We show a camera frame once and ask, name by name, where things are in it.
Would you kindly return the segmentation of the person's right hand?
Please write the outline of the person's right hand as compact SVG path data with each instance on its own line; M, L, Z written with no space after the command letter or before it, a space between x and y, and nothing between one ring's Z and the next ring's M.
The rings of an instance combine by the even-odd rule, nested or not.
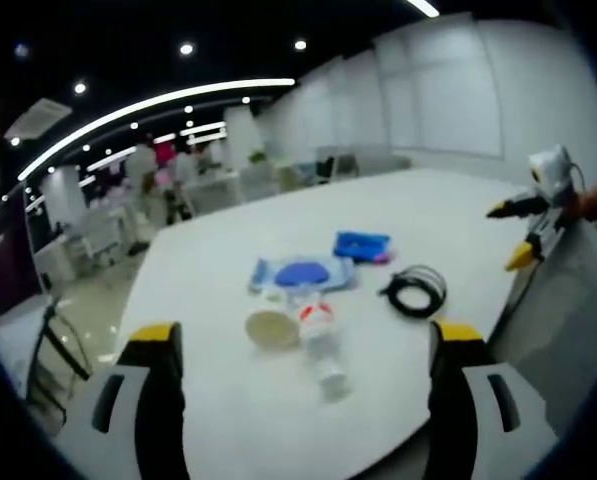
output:
M576 194L564 207L560 225L567 228L581 219L594 222L597 220L596 210L596 200L591 193Z

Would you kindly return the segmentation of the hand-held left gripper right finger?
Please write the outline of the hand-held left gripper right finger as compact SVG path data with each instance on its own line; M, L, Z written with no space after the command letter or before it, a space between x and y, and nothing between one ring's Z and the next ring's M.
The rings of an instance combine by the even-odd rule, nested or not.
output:
M468 324L430 322L428 479L523 479L557 441L546 403Z

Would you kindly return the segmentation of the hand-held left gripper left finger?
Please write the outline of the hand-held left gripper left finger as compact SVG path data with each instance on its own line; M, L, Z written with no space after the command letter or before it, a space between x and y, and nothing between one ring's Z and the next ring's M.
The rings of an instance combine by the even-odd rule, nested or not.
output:
M55 444L84 479L185 479L182 326L139 328L73 398Z

